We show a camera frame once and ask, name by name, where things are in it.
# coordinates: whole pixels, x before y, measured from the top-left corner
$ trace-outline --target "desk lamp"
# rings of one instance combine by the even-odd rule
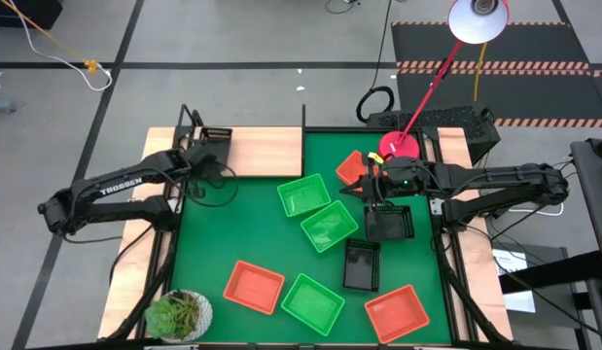
[[[407,127],[403,131],[388,132],[380,140],[378,152],[383,158],[387,155],[409,158],[419,157],[419,145],[409,135],[410,129],[415,124],[430,96],[447,75],[458,50],[463,43],[475,45],[495,39],[508,24],[508,16],[507,0],[457,0],[452,4],[447,22],[449,29],[457,39],[456,44],[449,56],[443,60],[435,79],[430,84],[428,92],[422,98]]]

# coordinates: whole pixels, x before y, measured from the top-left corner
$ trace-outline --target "paper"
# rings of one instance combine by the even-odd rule
[[[505,250],[493,249],[493,256],[497,262],[508,272],[515,272],[527,268],[525,254],[519,252],[508,252]],[[497,273],[501,276],[505,272],[496,264]],[[534,296],[532,292],[519,292],[504,295],[506,308],[513,311],[535,313]]]

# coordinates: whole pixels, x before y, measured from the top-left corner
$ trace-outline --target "lamp head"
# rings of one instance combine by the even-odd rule
[[[495,39],[508,24],[507,0],[457,0],[447,23],[456,39],[483,44]]]

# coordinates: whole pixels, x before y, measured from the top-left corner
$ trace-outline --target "floor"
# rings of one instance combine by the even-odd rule
[[[52,33],[99,61],[113,62],[135,3],[65,0]],[[602,0],[562,4],[589,60],[602,63]],[[445,20],[449,5],[446,0],[394,1],[390,19]],[[331,6],[340,10],[345,4],[334,0]],[[386,6],[387,0],[364,0],[336,16],[325,11],[323,0],[145,0],[125,62],[302,63],[280,69],[267,64],[123,69],[107,106],[71,70],[34,64],[0,69],[0,98],[18,105],[14,114],[0,113],[0,349],[12,347],[51,240],[35,207],[74,178],[96,113],[105,117],[90,162],[83,164],[86,176],[137,162],[148,127],[173,125],[181,103],[198,109],[207,123],[220,125],[296,125],[303,103],[308,124],[357,125],[354,110],[372,82]],[[514,21],[559,19],[551,0],[513,0],[511,15]],[[63,55],[36,33],[33,40],[40,51]],[[394,61],[389,30],[382,60]],[[0,62],[43,61],[30,51],[21,30],[0,28]],[[352,69],[352,64],[329,62],[366,64]],[[377,84],[394,88],[393,74],[381,69]],[[104,79],[98,75],[93,83],[101,86]],[[383,105],[377,97],[366,111]],[[503,140],[489,165],[556,163],[567,158],[571,141],[602,138],[602,129],[595,128],[500,127],[499,132]],[[511,236],[523,243],[564,246],[571,255],[595,249],[578,179],[570,181],[563,216],[535,216],[511,230]],[[113,197],[126,198],[123,193]],[[496,226],[501,229],[518,217],[506,215]],[[117,235],[122,228],[86,227],[78,238]],[[95,340],[117,251],[117,241],[61,247],[28,347]],[[513,331],[531,345],[566,348],[575,341],[566,329],[513,325]]]

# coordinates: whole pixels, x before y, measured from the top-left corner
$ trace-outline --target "red plastic tray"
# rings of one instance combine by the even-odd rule
[[[336,174],[339,180],[346,185],[352,185],[359,176],[366,174],[366,166],[361,160],[361,152],[354,151],[348,158],[340,164],[336,169]],[[373,167],[374,174],[378,172],[378,167]]]
[[[238,261],[225,287],[224,297],[272,315],[285,277],[251,263]]]
[[[382,344],[417,331],[430,323],[411,285],[366,302],[366,311]]]

